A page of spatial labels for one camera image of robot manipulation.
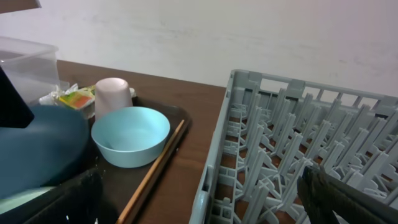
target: white wall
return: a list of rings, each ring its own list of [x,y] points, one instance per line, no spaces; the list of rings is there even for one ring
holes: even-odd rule
[[[398,96],[396,0],[40,0],[0,35],[73,62],[225,86],[242,68]]]

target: wooden chopstick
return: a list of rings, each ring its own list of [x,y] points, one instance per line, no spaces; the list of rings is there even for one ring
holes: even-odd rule
[[[178,127],[175,129],[173,135],[170,137],[169,141],[167,141],[166,146],[164,147],[162,153],[160,154],[160,156],[155,160],[155,162],[152,164],[152,166],[150,167],[148,173],[145,175],[144,179],[141,181],[141,183],[139,184],[137,190],[134,192],[134,194],[132,195],[132,197],[130,198],[130,201],[127,203],[127,205],[124,207],[122,213],[120,214],[118,220],[116,221],[116,224],[123,224],[124,221],[126,220],[127,216],[129,215],[131,209],[133,208],[134,204],[136,203],[138,197],[141,195],[141,192],[144,190],[145,186],[147,185],[149,179],[152,177],[152,175],[154,174],[156,168],[158,167],[158,165],[160,164],[161,160],[163,159],[163,157],[166,155],[166,152],[169,150],[169,147],[171,146],[171,144],[173,143],[175,137],[177,136],[178,132],[180,132],[180,129],[182,127],[182,125],[184,124],[184,120],[182,120],[180,122],[180,124],[178,125]]]

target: pink cup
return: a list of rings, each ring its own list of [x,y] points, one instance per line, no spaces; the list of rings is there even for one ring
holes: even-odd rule
[[[95,84],[95,119],[132,106],[129,84],[121,78],[104,78]]]

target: dish rack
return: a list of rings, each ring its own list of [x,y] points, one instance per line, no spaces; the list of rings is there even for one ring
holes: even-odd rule
[[[271,82],[287,88],[261,89]],[[336,94],[333,102],[324,100],[326,92]],[[347,96],[352,105],[342,104]],[[392,96],[233,70],[190,223],[310,223],[297,179],[313,164],[398,209],[397,103]]]

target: tray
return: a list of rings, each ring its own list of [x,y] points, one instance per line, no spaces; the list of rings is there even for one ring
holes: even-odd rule
[[[267,89],[280,84],[279,92]],[[397,103],[392,96],[233,70],[190,223],[309,223],[297,179],[317,164],[398,209]]]
[[[181,120],[184,120],[184,123],[173,143],[170,145],[170,150],[161,160],[159,166],[149,179],[146,187],[142,190],[142,193],[135,203],[135,206],[132,207],[124,223],[131,223],[137,217],[139,209],[143,205],[145,199],[149,196],[151,189],[153,189],[154,184],[160,177],[162,171],[165,169],[167,161],[170,159],[171,155],[175,152],[175,150],[178,148],[178,145],[182,142],[182,139],[187,134],[192,121],[190,115],[184,109],[181,109],[177,106],[169,106],[140,97],[135,97],[132,99],[132,101],[134,106],[144,106],[155,109],[163,113],[167,119],[169,119],[170,133],[167,136],[166,142],[169,140],[176,127],[180,124]],[[92,126],[93,123],[94,119],[91,119],[90,125]],[[120,215],[154,162],[151,162],[143,167],[133,169],[116,167],[104,159],[96,144],[92,141],[92,139],[90,140],[90,146],[83,162],[84,165],[80,168],[80,171],[83,172],[84,170],[90,169],[92,167],[98,168],[103,181],[104,199],[108,204],[110,204],[109,206],[114,207],[118,215]]]

